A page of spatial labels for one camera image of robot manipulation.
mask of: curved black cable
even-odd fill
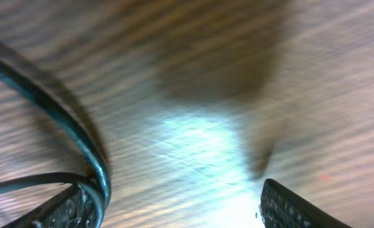
[[[108,168],[104,158],[98,152],[86,131],[51,96],[2,61],[0,61],[0,80],[45,111],[65,129],[67,134],[80,147],[96,172],[97,182],[103,193],[106,208],[111,198],[111,180]]]
[[[99,228],[101,226],[105,211],[103,196],[97,190],[96,186],[93,183],[89,182],[85,177],[79,174],[56,172],[7,180],[0,183],[0,194],[23,189],[26,187],[52,183],[71,183],[77,184],[78,186],[82,187],[94,201],[96,212],[96,227]]]

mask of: wood grain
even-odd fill
[[[374,227],[374,0],[5,0],[0,41],[106,153],[103,227],[261,227],[266,177]],[[76,151],[0,83],[0,181]],[[64,188],[0,196],[0,226]]]

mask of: wooden table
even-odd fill
[[[262,227],[265,178],[374,227],[374,0],[4,0],[0,41],[104,149],[103,227]],[[76,151],[0,83],[0,181]],[[64,188],[0,196],[0,226]]]

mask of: cable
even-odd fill
[[[96,211],[96,227],[100,227],[104,218],[104,199],[96,186],[79,174],[55,172],[48,174],[31,175],[27,177],[7,180],[0,183],[0,194],[15,191],[26,187],[52,183],[71,183],[82,187],[93,199]]]
[[[96,187],[92,182],[79,174],[39,174],[1,182],[0,194],[40,184],[57,182],[77,184],[83,187],[92,197],[96,210],[96,228],[99,228],[103,221],[105,209],[110,202],[111,180],[106,162],[93,141],[80,124],[78,124],[59,103],[29,79],[25,78],[2,61],[0,61],[0,80],[35,103],[65,129],[67,134],[75,141],[78,147],[80,147],[80,150],[84,153],[88,162],[93,166],[98,183]]]
[[[0,80],[45,111],[65,129],[67,134],[80,147],[96,172],[98,184],[103,191],[106,208],[111,198],[111,180],[108,168],[104,158],[98,152],[86,131],[51,96],[2,61],[0,61]]]

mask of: black cord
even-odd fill
[[[52,183],[71,183],[83,188],[94,201],[96,211],[96,227],[100,227],[104,218],[104,199],[96,186],[79,174],[56,172],[48,174],[31,175],[27,177],[7,180],[0,183],[0,194],[15,191],[26,187]]]
[[[9,85],[10,87],[14,88],[15,90],[17,90],[21,95],[23,95],[24,97],[35,103],[43,111],[45,111],[53,120],[58,122],[60,126],[63,129],[65,129],[67,134],[75,141],[78,147],[80,147],[80,150],[84,153],[87,160],[91,163],[91,165],[94,168],[99,191],[101,192],[104,200],[103,209],[105,209],[108,206],[111,198],[111,180],[104,158],[102,157],[101,153],[97,150],[97,147],[94,145],[93,141],[90,139],[86,131],[50,95],[48,95],[41,88],[32,83],[29,79],[25,78],[19,72],[17,72],[16,70],[14,70],[2,61],[0,61],[0,80]],[[35,177],[37,177],[37,180],[39,181],[40,177],[47,177],[47,175],[48,174],[41,174]],[[27,177],[28,179],[25,178],[26,177],[24,177],[24,180],[28,181],[28,183],[31,183],[30,179],[33,178],[33,176]],[[77,179],[70,180],[70,178],[68,178],[65,180],[67,180],[67,182],[69,183],[77,183]],[[0,191],[8,191],[6,190],[10,189],[8,188],[8,183],[15,183],[15,180],[9,180],[6,183],[7,184],[0,183],[0,185],[3,186],[0,187]],[[97,214],[103,216],[104,210],[102,210],[102,212],[98,211]]]

